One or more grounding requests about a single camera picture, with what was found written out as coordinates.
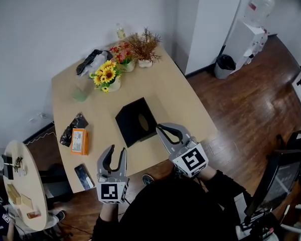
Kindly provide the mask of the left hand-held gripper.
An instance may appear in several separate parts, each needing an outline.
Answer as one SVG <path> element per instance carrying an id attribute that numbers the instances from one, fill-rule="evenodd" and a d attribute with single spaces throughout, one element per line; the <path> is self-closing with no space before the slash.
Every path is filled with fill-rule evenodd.
<path id="1" fill-rule="evenodd" d="M 110 167 L 115 145 L 109 146 L 97 160 L 97 195 L 104 204 L 121 204 L 125 202 L 129 178 L 126 176 L 127 151 L 123 148 L 118 167 Z"/>

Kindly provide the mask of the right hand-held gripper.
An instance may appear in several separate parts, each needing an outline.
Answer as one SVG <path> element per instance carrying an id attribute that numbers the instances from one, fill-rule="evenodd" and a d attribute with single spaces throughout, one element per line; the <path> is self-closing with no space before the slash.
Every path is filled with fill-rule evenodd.
<path id="1" fill-rule="evenodd" d="M 190 137 L 183 125 L 158 124 L 156 132 L 170 155 L 169 159 L 185 176 L 193 178 L 208 166 L 209 160 L 201 143 Z"/>

